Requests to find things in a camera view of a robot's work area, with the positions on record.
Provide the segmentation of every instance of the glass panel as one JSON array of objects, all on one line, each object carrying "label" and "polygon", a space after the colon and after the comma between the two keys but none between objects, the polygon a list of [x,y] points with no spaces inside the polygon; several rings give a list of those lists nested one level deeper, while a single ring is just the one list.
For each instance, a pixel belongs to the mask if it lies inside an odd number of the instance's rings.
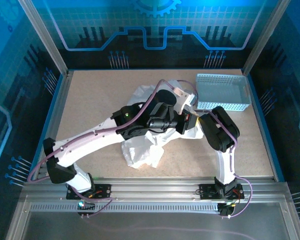
[{"label": "glass panel", "polygon": [[70,69],[242,68],[277,3],[33,2]]},{"label": "glass panel", "polygon": [[231,220],[204,213],[103,213],[89,219],[74,212],[32,212],[24,240],[289,240],[278,203],[253,203]]},{"label": "glass panel", "polygon": [[0,1],[0,239],[7,234],[59,77],[18,1]]},{"label": "glass panel", "polygon": [[290,2],[251,76],[282,173],[300,207],[300,0]]}]

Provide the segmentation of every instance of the wooden table surface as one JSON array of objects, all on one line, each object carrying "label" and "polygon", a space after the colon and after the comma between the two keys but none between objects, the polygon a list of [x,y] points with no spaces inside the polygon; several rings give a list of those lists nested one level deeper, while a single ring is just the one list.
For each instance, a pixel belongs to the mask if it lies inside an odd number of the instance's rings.
[{"label": "wooden table surface", "polygon": [[[126,105],[140,85],[156,85],[160,79],[183,79],[195,83],[199,73],[242,74],[239,69],[75,71],[56,139],[75,136],[102,123]],[[235,150],[235,172],[240,176],[273,176],[253,107],[249,106],[243,112],[229,111],[228,114],[240,130]],[[145,164],[138,169],[129,167],[121,143],[93,152],[76,163],[94,178],[216,175],[216,154],[205,137],[199,140],[176,139],[163,148],[164,154],[157,168]]]}]

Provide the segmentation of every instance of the black mounting bracket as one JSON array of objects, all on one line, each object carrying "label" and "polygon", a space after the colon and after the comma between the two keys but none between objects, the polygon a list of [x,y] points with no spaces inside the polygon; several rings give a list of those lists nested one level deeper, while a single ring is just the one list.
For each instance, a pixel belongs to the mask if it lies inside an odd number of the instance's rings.
[{"label": "black mounting bracket", "polygon": [[199,189],[196,192],[200,195],[201,200],[243,200],[245,194],[241,184],[237,184],[227,194],[221,193],[216,184],[199,184]]},{"label": "black mounting bracket", "polygon": [[[90,173],[88,173],[90,176],[90,180],[93,183],[94,180],[91,177]],[[81,193],[86,198],[89,199],[106,199],[110,198],[111,194],[111,184],[93,184],[92,188],[88,191],[85,191]],[[68,200],[81,200],[81,197],[79,197],[72,189],[71,186],[68,186],[68,191],[66,192],[66,199]]]}]

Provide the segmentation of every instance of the gear graphic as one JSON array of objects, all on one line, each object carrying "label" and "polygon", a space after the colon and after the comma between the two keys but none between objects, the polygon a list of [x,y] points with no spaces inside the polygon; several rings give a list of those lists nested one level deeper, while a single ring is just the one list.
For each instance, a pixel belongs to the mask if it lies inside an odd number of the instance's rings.
[{"label": "gear graphic", "polygon": [[163,17],[164,14],[170,14],[171,10],[177,8],[177,4],[181,4],[181,0],[131,0],[131,4],[140,14],[156,18],[159,15]]},{"label": "gear graphic", "polygon": [[0,15],[9,25],[13,25],[19,16],[18,1],[0,0]]}]

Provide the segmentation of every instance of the slotted metal strip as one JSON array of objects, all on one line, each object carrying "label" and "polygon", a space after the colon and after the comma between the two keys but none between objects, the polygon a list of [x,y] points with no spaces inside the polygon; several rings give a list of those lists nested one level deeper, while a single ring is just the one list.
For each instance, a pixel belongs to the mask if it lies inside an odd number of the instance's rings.
[{"label": "slotted metal strip", "polygon": [[[96,203],[93,210],[78,210],[77,202],[54,203],[36,202],[31,205],[32,212],[86,212],[100,210],[106,202]],[[203,213],[218,214],[218,204],[211,202],[113,202],[106,209],[107,213]]]}]

